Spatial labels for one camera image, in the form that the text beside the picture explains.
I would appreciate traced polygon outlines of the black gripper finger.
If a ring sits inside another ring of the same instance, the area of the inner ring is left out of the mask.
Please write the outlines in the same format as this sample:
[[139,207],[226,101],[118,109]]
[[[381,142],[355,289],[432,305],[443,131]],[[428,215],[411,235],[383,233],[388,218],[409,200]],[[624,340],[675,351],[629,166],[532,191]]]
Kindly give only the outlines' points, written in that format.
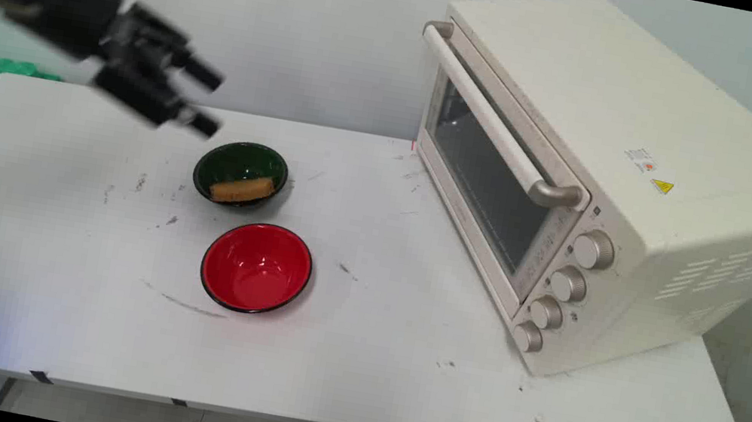
[[218,90],[224,75],[200,59],[189,38],[157,11],[134,2],[116,15],[106,44],[110,52],[122,54],[123,60],[130,58],[162,72],[180,69],[210,93]]
[[204,138],[213,138],[222,127],[216,118],[182,98],[165,79],[144,76],[130,66],[103,66],[91,83],[157,127],[177,124]]

